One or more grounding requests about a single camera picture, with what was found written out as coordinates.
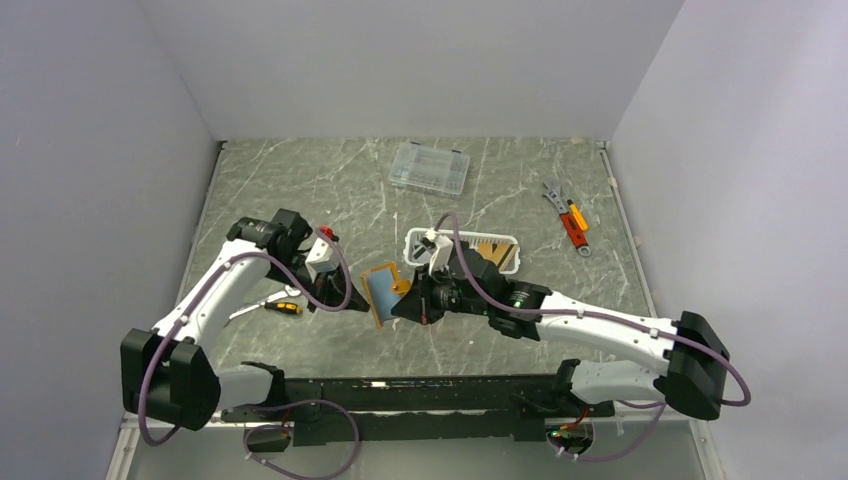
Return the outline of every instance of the wall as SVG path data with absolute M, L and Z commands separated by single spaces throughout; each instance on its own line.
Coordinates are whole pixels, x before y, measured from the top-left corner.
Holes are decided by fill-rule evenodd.
M 217 138 L 610 138 L 682 0 L 139 0 Z
M 215 143 L 130 0 L 0 6 L 0 478 L 103 478 Z
M 838 0 L 688 0 L 613 138 L 661 313 L 752 386 L 713 426 L 729 478 L 848 469 L 846 46 Z

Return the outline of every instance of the orange tool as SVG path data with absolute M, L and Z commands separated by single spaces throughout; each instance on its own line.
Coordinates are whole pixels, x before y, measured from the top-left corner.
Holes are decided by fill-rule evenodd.
M 592 254 L 592 249 L 589 248 L 589 242 L 586 240 L 586 235 L 583 234 L 583 229 L 580 228 L 578 221 L 575 220 L 571 209 L 569 209 L 565 202 L 562 201 L 562 184 L 560 184 L 559 180 L 555 178 L 549 178 L 545 180 L 544 183 L 545 187 L 548 188 L 548 191 L 545 192 L 543 196 L 550 200 L 556 207 L 557 212 L 559 212 L 559 218 L 562 220 L 565 231 L 568 233 L 568 238 L 571 239 L 571 243 L 573 243 L 574 248 L 577 249 L 577 253 L 581 256 L 588 257 Z

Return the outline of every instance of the floor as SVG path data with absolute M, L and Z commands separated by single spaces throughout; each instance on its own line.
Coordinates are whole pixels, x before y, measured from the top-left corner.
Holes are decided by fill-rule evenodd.
M 401 275 L 406 232 L 455 211 L 463 230 L 512 235 L 520 243 L 516 278 L 544 284 L 581 301 L 647 315 L 645 293 L 619 209 L 595 142 L 580 138 L 418 138 L 471 156 L 464 192 L 447 199 L 388 184 L 399 144 L 410 139 L 259 139 L 227 142 L 201 220 L 188 289 L 211 264 L 224 235 L 243 216 L 270 219 L 278 208 L 299 211 L 312 226 L 330 225 L 360 274 L 396 261 Z M 580 257 L 542 181 L 557 177 L 581 208 L 593 254 Z M 263 280 L 246 298 L 279 285 Z M 305 305 L 302 298 L 296 301 Z M 370 313 L 263 310 L 235 319 L 212 353 L 218 366 L 245 360 L 277 365 L 288 377 L 362 377 L 551 373 L 566 358 L 611 360 L 576 344 L 514 340 L 482 317 L 449 315 L 434 326 L 400 321 L 378 332 Z

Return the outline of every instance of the white plastic tray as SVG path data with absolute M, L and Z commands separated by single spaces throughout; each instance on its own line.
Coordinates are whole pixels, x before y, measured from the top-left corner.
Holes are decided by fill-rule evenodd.
M 408 232 L 406 232 L 406 246 L 403 251 L 403 261 L 407 265 L 411 267 L 420 267 L 424 265 L 421 262 L 418 262 L 412 258 L 412 248 L 421 240 L 421 237 L 424 236 L 424 233 L 429 230 L 429 228 L 420 228 L 415 227 L 411 228 Z M 444 233 L 453 239 L 453 230 L 439 230 L 439 233 Z M 516 246 L 515 255 L 512 256 L 510 261 L 504 266 L 501 270 L 501 273 L 512 275 L 513 273 L 518 271 L 518 266 L 521 265 L 521 261 L 518 259 L 518 254 L 521 252 L 521 247 L 518 245 L 518 240 L 511 235 L 498 235 L 495 233 L 479 233 L 479 232 L 464 232 L 460 230 L 459 238 L 463 241 L 468 242 L 468 245 L 476 249 L 477 245 L 480 243 L 494 243 L 498 244 L 511 244 Z

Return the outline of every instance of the gray marble surface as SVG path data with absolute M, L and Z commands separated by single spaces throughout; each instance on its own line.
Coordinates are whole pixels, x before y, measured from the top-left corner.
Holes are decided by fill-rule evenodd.
M 259 139 L 225 144 L 200 225 L 188 288 L 214 260 L 230 225 L 243 216 L 270 219 L 299 211 L 313 226 L 330 225 L 357 288 L 365 270 L 396 261 L 404 237 L 455 211 L 463 230 L 513 235 L 520 243 L 515 277 L 598 306 L 647 315 L 621 217 L 593 141 L 542 138 L 420 138 L 425 146 L 471 156 L 458 199 L 400 190 L 386 180 L 398 145 L 409 139 Z M 581 207 L 593 254 L 580 257 L 542 181 L 556 176 Z M 263 280 L 245 301 L 279 290 Z M 305 306 L 302 297 L 295 299 Z M 514 340 L 482 317 L 448 314 L 434 326 L 401 320 L 382 332 L 370 313 L 287 317 L 261 309 L 233 320 L 213 353 L 218 366 L 261 361 L 289 377 L 479 375 L 554 372 L 565 358 L 607 359 L 577 344 Z

